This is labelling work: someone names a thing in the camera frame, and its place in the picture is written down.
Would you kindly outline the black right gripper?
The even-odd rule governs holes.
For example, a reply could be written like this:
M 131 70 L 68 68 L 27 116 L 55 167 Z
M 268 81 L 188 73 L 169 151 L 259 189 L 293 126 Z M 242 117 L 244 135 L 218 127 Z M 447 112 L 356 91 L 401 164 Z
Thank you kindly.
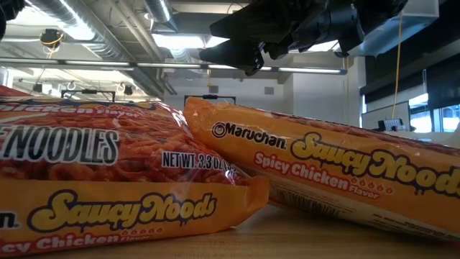
M 254 0 L 251 4 L 210 25 L 213 36 L 230 40 L 200 51 L 200 59 L 227 65 L 253 76 L 265 64 L 258 43 L 241 40 L 282 40 L 265 43 L 274 60 L 296 50 L 337 40 L 347 53 L 363 42 L 359 9 L 355 3 L 323 0 Z

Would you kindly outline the orange Saucy Noods pack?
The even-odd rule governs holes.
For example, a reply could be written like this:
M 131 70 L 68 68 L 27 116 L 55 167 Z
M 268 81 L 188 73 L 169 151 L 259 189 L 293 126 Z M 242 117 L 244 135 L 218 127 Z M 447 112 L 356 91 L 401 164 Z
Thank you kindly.
M 359 127 L 189 98 L 194 138 L 270 201 L 391 232 L 460 241 L 460 149 Z
M 162 102 L 0 93 L 0 258 L 220 232 L 268 196 Z

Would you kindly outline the long ceiling light bar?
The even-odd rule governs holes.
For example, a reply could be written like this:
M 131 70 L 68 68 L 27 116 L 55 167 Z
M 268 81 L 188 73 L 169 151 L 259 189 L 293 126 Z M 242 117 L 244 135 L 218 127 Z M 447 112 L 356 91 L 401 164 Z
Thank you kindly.
M 0 65 L 11 67 L 39 68 L 68 68 L 87 70 L 114 70 L 132 71 L 135 68 L 161 68 L 161 69 L 186 69 L 186 70 L 236 70 L 231 66 L 206 64 L 206 63 L 139 63 L 99 60 L 63 60 L 41 58 L 7 58 L 0 57 Z M 305 73 L 305 74 L 331 74 L 345 75 L 346 69 L 311 68 L 311 67 L 279 67 L 265 66 L 258 71 L 271 73 Z

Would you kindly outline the white partition panel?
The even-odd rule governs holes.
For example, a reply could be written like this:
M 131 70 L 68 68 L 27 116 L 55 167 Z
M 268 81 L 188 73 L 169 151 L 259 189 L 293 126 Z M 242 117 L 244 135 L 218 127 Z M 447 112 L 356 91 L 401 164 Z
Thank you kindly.
M 410 107 L 409 102 L 400 102 L 394 105 L 386 106 L 374 111 L 364 113 L 362 115 L 362 127 L 368 130 L 378 131 L 378 121 L 385 119 L 401 119 L 406 126 L 406 130 L 410 131 Z

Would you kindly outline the black desk device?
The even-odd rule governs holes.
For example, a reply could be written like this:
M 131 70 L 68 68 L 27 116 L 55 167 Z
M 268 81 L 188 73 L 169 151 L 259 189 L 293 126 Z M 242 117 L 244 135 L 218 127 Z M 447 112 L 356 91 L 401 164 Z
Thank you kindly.
M 377 130 L 380 132 L 402 132 L 406 130 L 406 126 L 401 119 L 385 119 L 378 121 Z

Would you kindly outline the silver round ventilation duct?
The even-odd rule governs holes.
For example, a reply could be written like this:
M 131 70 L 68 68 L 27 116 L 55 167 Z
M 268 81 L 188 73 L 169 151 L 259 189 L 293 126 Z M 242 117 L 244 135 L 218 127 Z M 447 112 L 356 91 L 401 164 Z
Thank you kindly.
M 144 5 L 151 20 L 151 32 L 178 32 L 168 0 L 144 0 Z

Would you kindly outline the light grey ceiling duct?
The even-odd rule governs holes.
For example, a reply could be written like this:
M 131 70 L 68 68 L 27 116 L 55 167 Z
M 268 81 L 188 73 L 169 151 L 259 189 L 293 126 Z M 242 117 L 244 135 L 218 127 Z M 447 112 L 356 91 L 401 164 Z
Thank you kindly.
M 389 19 L 366 35 L 364 42 L 350 50 L 349 54 L 376 56 L 386 53 L 399 43 L 399 29 L 403 42 L 438 19 L 439 4 L 439 0 L 408 0 L 401 11 L 402 25 L 399 15 Z

